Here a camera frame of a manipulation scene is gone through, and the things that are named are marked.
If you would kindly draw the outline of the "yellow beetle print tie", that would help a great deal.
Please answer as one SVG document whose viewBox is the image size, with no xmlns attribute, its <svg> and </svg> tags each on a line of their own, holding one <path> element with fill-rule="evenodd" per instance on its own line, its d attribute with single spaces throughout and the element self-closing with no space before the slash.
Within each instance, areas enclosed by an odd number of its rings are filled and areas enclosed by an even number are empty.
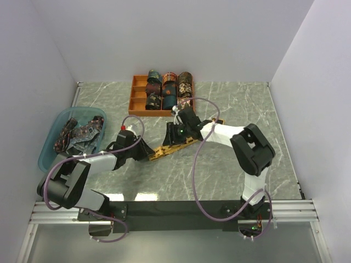
<svg viewBox="0 0 351 263">
<path fill-rule="evenodd" d="M 198 141 L 198 138 L 201 137 L 199 135 L 200 128 L 202 128 L 205 124 L 211 123 L 213 121 L 215 121 L 217 124 L 224 124 L 225 123 L 223 119 L 216 121 L 214 118 L 211 120 L 205 120 L 205 121 L 200 121 L 200 120 L 185 121 L 184 124 L 188 124 L 197 130 L 197 138 L 196 139 L 192 138 L 192 137 L 187 138 L 186 143 L 181 144 L 181 145 L 174 145 L 174 146 L 162 146 L 161 145 L 161 146 L 153 149 L 155 151 L 155 154 L 150 156 L 148 159 L 150 161 L 154 161 L 156 159 L 160 159 L 162 157 L 168 156 L 176 151 L 179 151 L 181 149 L 186 148 L 187 146 L 194 144 L 195 142 Z"/>
</svg>

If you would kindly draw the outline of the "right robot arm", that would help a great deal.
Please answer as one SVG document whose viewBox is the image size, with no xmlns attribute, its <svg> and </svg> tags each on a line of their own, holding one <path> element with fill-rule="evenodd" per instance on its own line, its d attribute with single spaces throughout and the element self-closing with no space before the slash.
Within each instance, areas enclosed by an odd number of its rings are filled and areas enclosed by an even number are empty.
<svg viewBox="0 0 351 263">
<path fill-rule="evenodd" d="M 265 178 L 275 157 L 275 150 L 255 124 L 235 127 L 219 124 L 217 121 L 201 121 L 191 107 L 180 110 L 172 108 L 174 121 L 167 123 L 165 146 L 173 146 L 191 137 L 200 142 L 191 168 L 192 189 L 195 203 L 201 212 L 216 222 L 226 222 L 239 216 L 255 218 L 261 211 L 269 193 L 265 190 Z M 231 147 L 239 166 L 245 173 L 244 191 L 241 195 L 243 204 L 233 215 L 227 218 L 215 218 L 205 211 L 197 196 L 195 186 L 195 167 L 200 151 L 207 142 Z"/>
</svg>

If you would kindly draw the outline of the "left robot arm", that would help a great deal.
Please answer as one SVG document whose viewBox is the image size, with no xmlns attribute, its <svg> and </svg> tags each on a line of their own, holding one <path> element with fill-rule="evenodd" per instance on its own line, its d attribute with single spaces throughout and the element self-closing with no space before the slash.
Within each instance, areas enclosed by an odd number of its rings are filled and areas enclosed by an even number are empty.
<svg viewBox="0 0 351 263">
<path fill-rule="evenodd" d="M 122 167 L 129 158 L 144 161 L 155 151 L 131 130 L 121 130 L 115 141 L 99 154 L 89 157 L 57 155 L 53 167 L 37 186 L 37 194 L 59 207 L 89 209 L 98 220 L 104 220 L 114 212 L 106 195 L 85 187 L 90 175 L 103 171 L 114 171 Z"/>
</svg>

